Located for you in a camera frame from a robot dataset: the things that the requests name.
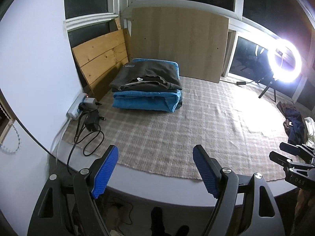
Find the dark grey daisy t-shirt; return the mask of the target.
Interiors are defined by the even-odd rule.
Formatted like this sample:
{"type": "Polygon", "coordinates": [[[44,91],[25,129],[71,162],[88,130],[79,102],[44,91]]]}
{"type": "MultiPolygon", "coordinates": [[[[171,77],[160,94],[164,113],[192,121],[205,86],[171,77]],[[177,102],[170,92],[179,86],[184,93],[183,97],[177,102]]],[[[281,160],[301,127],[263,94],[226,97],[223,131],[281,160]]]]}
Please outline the dark grey daisy t-shirt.
{"type": "Polygon", "coordinates": [[[114,92],[176,92],[182,89],[176,66],[153,60],[125,64],[109,86],[114,92]]]}

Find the pile of mixed clothes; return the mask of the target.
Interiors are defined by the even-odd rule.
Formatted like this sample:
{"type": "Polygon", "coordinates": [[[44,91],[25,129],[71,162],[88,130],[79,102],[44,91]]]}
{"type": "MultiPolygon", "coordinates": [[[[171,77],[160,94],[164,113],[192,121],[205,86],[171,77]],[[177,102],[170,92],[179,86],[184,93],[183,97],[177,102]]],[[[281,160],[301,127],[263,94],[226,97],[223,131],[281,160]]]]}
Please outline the pile of mixed clothes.
{"type": "Polygon", "coordinates": [[[306,144],[314,148],[314,119],[303,118],[298,109],[290,103],[279,101],[277,108],[285,117],[283,127],[288,136],[288,143],[295,146],[306,144]]]}

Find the plaid woven table mat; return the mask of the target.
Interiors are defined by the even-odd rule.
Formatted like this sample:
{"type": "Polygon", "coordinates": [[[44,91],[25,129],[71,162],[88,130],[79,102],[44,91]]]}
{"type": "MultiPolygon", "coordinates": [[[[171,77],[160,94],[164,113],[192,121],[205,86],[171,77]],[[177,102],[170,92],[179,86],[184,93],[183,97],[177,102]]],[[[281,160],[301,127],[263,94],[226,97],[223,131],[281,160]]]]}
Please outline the plaid woven table mat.
{"type": "Polygon", "coordinates": [[[182,77],[181,84],[183,105],[174,112],[115,108],[112,93],[106,94],[99,109],[101,133],[82,133],[81,154],[101,156],[113,144],[120,165],[198,180],[192,150],[199,144],[237,174],[260,172],[267,181],[284,178],[283,168],[269,154],[280,152],[280,143],[288,140],[276,105],[286,98],[225,82],[182,77]]]}

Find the white power strip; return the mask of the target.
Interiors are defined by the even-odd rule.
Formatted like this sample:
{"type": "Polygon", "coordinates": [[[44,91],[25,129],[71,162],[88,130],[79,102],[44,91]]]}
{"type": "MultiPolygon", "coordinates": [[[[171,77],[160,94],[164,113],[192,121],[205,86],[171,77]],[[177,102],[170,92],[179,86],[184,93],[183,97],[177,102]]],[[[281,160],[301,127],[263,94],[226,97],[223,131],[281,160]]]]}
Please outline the white power strip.
{"type": "Polygon", "coordinates": [[[74,103],[67,111],[67,117],[77,120],[86,109],[97,109],[96,99],[89,97],[86,93],[80,93],[74,103]]]}

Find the black tripod stand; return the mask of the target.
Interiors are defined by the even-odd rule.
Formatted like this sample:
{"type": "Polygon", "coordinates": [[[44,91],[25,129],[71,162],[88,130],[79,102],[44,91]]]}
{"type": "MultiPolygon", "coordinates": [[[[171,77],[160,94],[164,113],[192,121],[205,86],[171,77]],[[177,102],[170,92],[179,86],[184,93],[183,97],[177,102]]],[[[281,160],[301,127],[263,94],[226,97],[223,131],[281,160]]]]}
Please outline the black tripod stand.
{"type": "Polygon", "coordinates": [[[269,83],[266,85],[266,87],[264,88],[264,90],[261,92],[261,94],[258,96],[259,99],[261,99],[265,94],[266,92],[272,88],[273,89],[273,101],[276,102],[277,101],[277,95],[276,95],[276,90],[275,88],[273,87],[273,84],[275,83],[275,79],[272,78],[269,83]]]}

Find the pine plank board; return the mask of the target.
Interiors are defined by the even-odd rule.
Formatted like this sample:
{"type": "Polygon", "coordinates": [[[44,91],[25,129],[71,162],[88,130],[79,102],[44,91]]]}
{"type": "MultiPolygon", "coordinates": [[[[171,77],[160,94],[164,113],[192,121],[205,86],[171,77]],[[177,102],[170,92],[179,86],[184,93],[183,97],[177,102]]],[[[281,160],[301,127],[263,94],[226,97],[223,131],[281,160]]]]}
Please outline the pine plank board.
{"type": "Polygon", "coordinates": [[[75,61],[87,82],[90,93],[98,101],[110,91],[109,84],[123,65],[129,62],[124,29],[115,18],[114,31],[72,48],[75,61]]]}

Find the light wooden board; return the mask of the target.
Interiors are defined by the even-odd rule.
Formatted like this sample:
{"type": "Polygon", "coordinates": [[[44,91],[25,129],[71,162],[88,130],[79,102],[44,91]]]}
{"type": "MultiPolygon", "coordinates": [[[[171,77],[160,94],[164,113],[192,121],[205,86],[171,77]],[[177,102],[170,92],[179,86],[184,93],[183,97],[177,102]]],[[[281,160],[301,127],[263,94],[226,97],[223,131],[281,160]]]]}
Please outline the light wooden board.
{"type": "Polygon", "coordinates": [[[197,9],[139,7],[132,10],[132,58],[177,62],[181,76],[218,83],[229,19],[197,9]]]}

